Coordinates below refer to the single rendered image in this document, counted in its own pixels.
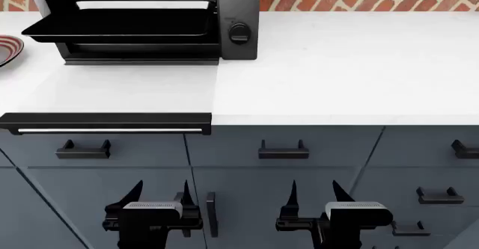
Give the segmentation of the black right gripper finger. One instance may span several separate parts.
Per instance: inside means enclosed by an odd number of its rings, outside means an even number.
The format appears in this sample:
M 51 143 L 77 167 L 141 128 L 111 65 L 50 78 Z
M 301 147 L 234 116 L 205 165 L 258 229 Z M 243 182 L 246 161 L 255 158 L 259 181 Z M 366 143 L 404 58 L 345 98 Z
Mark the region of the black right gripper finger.
M 338 202 L 352 202 L 352 197 L 343 190 L 343 188 L 335 180 L 332 181 L 333 191 Z
M 286 205 L 282 207 L 282 212 L 283 213 L 298 213 L 299 212 L 299 204 L 297 201 L 297 191 L 296 191 L 296 181 L 293 181 L 289 199 Z

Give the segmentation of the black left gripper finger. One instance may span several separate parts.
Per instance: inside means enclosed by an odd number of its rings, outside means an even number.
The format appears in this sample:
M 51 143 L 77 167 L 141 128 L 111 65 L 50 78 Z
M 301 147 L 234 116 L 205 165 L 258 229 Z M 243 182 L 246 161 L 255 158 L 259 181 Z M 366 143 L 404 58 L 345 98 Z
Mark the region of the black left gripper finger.
M 143 189 L 143 181 L 140 180 L 128 194 L 125 195 L 120 201 L 120 205 L 127 205 L 128 203 L 131 202 L 138 202 L 139 198 L 141 196 L 141 192 Z
M 182 206 L 195 206 L 195 203 L 189 191 L 189 185 L 187 180 L 184 182 L 183 196 L 181 197 L 181 203 L 182 203 Z

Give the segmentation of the black toaster oven door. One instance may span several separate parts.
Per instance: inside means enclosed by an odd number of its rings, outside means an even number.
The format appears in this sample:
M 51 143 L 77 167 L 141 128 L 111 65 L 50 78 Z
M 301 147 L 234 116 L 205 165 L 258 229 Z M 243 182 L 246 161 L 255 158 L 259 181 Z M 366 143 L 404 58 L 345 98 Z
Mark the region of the black toaster oven door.
M 55 44 L 66 65 L 217 65 L 219 44 Z

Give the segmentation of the black oven knob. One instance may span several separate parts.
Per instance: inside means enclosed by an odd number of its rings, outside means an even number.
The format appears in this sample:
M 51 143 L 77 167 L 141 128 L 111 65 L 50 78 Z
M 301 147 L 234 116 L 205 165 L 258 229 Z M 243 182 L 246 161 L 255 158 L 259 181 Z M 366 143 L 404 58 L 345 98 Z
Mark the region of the black oven knob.
M 250 40 L 251 29 L 246 24 L 236 23 L 229 28 L 228 36 L 234 44 L 246 44 Z

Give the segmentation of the black oven tray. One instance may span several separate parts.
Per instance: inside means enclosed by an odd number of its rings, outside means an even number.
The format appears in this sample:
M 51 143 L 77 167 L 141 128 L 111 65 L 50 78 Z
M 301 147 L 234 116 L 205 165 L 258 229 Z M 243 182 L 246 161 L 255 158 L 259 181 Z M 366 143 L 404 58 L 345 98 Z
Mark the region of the black oven tray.
M 218 44 L 207 9 L 83 9 L 52 13 L 22 35 L 41 43 Z

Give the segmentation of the grey blue kitchen cabinet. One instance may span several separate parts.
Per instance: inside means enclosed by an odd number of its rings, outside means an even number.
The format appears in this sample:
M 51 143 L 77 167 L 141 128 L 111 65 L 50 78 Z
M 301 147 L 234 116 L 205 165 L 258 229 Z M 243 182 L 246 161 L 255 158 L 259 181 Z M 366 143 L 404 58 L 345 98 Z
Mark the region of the grey blue kitchen cabinet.
M 55 151 L 111 143 L 109 159 L 58 159 Z M 308 159 L 259 159 L 267 148 L 297 148 Z M 169 201 L 187 180 L 204 228 L 168 236 L 167 249 L 313 249 L 306 230 L 275 229 L 296 181 L 299 216 L 316 218 L 335 200 L 332 181 L 357 201 L 389 208 L 394 221 L 422 221 L 428 237 L 394 237 L 391 225 L 361 234 L 361 249 L 443 249 L 479 223 L 479 159 L 458 159 L 451 144 L 479 148 L 479 126 L 214 126 L 202 134 L 22 134 L 0 129 L 0 213 L 12 226 L 0 246 L 117 249 L 101 223 L 105 206 L 140 180 L 142 201 Z M 455 188 L 462 204 L 420 204 L 416 189 Z M 207 193 L 216 193 L 219 235 L 210 235 Z

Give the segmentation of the red striped plate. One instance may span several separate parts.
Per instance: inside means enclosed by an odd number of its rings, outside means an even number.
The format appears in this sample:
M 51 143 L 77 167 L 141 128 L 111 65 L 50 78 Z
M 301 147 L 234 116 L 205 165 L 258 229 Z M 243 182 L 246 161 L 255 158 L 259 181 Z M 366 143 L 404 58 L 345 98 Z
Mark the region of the red striped plate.
M 0 35 L 0 67 L 11 62 L 24 48 L 24 42 L 18 37 Z

